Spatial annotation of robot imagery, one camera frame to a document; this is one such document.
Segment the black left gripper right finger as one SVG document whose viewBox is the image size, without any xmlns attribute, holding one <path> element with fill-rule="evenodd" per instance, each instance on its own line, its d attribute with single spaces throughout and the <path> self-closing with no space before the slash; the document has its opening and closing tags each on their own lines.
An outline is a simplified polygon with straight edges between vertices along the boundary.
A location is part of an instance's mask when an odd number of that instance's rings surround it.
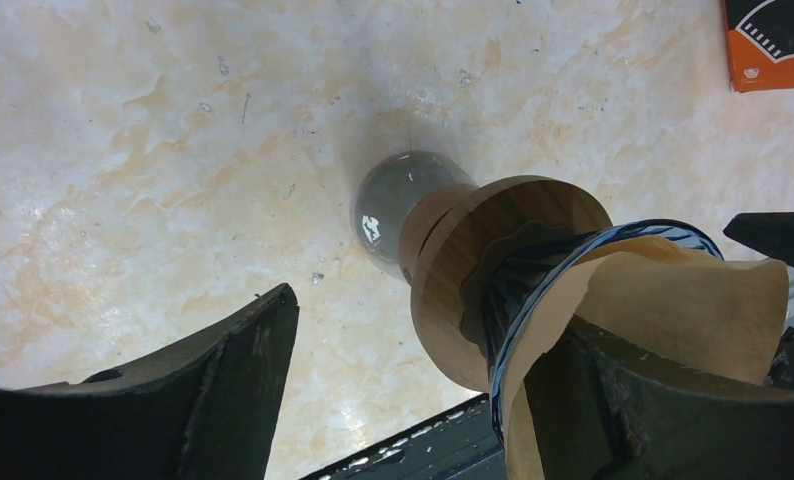
<svg viewBox="0 0 794 480">
<path fill-rule="evenodd" d="M 549 479 L 794 479 L 794 328 L 751 385 L 578 319 L 525 387 Z"/>
</svg>

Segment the brown paper coffee filter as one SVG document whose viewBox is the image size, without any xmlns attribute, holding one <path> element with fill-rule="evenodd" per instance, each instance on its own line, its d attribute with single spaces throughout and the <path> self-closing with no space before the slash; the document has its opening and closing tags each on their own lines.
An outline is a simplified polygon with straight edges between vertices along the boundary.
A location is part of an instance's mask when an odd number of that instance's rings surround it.
<svg viewBox="0 0 794 480">
<path fill-rule="evenodd" d="M 783 331 L 788 293 L 782 261 L 724 261 L 655 235 L 587 253 L 529 310 L 504 371 L 508 476 L 544 476 L 524 383 L 574 316 L 663 358 L 760 385 Z"/>
</svg>

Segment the blue glass dripper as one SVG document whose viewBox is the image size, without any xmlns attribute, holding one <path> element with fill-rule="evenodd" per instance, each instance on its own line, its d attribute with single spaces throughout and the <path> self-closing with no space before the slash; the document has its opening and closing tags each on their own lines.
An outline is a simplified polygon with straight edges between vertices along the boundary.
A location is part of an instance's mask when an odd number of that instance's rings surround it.
<svg viewBox="0 0 794 480">
<path fill-rule="evenodd" d="M 718 260 L 723 258 L 718 246 L 698 228 L 676 220 L 648 219 L 545 244 L 529 240 L 495 263 L 481 292 L 480 312 L 492 428 L 499 441 L 504 440 L 503 376 L 529 314 L 562 274 L 586 254 L 599 247 L 651 235 L 672 246 L 701 251 Z"/>
</svg>

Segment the clear glass carafe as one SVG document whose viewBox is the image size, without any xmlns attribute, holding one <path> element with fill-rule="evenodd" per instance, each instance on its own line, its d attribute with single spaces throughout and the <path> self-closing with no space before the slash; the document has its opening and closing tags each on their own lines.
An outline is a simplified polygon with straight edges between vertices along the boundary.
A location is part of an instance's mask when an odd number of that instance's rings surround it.
<svg viewBox="0 0 794 480">
<path fill-rule="evenodd" d="M 398 242 L 404 221 L 423 198 L 456 185 L 476 183 L 441 153 L 404 151 L 378 163 L 362 180 L 352 210 L 354 233 L 369 259 L 401 280 Z"/>
</svg>

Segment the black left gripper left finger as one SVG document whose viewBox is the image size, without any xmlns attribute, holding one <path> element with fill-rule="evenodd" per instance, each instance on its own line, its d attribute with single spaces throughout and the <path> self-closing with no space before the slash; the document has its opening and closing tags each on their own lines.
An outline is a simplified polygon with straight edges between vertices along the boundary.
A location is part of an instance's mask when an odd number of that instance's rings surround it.
<svg viewBox="0 0 794 480">
<path fill-rule="evenodd" d="M 280 284 L 77 383 L 0 389 L 0 479 L 261 479 L 296 339 Z"/>
</svg>

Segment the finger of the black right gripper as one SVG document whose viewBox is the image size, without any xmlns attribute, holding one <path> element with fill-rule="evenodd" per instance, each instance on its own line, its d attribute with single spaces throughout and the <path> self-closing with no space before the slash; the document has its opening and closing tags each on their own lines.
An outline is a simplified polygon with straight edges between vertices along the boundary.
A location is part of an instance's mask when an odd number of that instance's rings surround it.
<svg viewBox="0 0 794 480">
<path fill-rule="evenodd" d="M 794 268 L 794 212 L 740 213 L 724 228 L 724 235 Z"/>
</svg>

